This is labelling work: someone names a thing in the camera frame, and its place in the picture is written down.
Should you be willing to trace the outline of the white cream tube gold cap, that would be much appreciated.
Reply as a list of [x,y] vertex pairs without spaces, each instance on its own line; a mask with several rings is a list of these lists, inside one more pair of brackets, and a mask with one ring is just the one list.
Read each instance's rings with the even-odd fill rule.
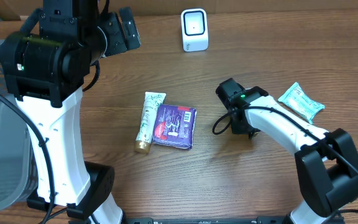
[[165,97],[165,93],[145,92],[140,129],[135,139],[135,152],[146,154],[150,152],[158,108],[164,102]]

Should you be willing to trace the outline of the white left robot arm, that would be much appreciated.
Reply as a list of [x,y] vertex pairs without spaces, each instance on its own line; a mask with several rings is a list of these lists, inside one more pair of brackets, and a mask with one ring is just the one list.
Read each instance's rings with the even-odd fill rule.
[[111,193],[114,169],[84,160],[80,106],[91,68],[139,46],[131,8],[111,12],[97,0],[45,0],[1,44],[7,90],[29,129],[37,166],[30,208],[47,218],[59,205],[81,223],[124,222]]

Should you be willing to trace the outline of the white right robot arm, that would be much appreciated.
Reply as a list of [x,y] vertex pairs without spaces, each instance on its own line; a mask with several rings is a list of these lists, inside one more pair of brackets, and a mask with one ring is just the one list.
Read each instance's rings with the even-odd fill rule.
[[270,136],[295,159],[303,202],[284,223],[330,223],[358,199],[358,152],[343,129],[329,132],[301,120],[258,86],[217,92],[234,134]]

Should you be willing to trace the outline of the purple pad package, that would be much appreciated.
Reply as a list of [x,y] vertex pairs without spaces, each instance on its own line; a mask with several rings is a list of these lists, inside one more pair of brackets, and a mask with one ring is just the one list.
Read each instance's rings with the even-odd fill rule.
[[197,110],[184,106],[160,105],[153,143],[190,150],[193,146]]

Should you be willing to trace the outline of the teal wet wipes pack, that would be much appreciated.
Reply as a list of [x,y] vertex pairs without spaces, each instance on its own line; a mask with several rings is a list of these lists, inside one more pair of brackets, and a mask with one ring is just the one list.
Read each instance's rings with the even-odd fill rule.
[[291,108],[310,124],[313,124],[313,118],[321,110],[325,109],[323,104],[309,98],[298,82],[295,82],[282,96],[280,96],[278,101]]

